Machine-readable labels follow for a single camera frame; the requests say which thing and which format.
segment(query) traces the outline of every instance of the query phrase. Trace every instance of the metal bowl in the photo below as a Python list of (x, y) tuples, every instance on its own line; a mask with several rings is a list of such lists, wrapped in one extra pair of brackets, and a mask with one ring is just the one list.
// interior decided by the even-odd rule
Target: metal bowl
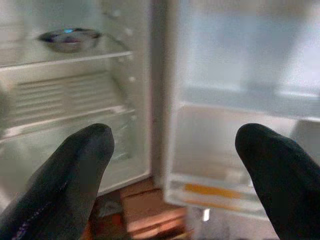
[(70, 28), (39, 36), (48, 48), (59, 53), (77, 53), (97, 46), (102, 34), (92, 29)]

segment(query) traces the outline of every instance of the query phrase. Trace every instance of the refrigerator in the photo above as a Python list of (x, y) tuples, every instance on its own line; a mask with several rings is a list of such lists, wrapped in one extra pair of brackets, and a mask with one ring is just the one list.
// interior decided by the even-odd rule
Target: refrigerator
[[(0, 211), (67, 136), (93, 123), (115, 138), (99, 195), (152, 174), (166, 202), (247, 225), (270, 223), (235, 150), (242, 125), (291, 137), (320, 163), (317, 1), (0, 0), (0, 8)], [(103, 37), (77, 53), (37, 39), (72, 28)]]
[[(150, 8), (143, 0), (0, 0), (0, 212), (65, 138), (94, 123), (110, 126), (115, 141), (98, 195), (150, 176)], [(76, 28), (101, 40), (75, 53), (38, 40)]]

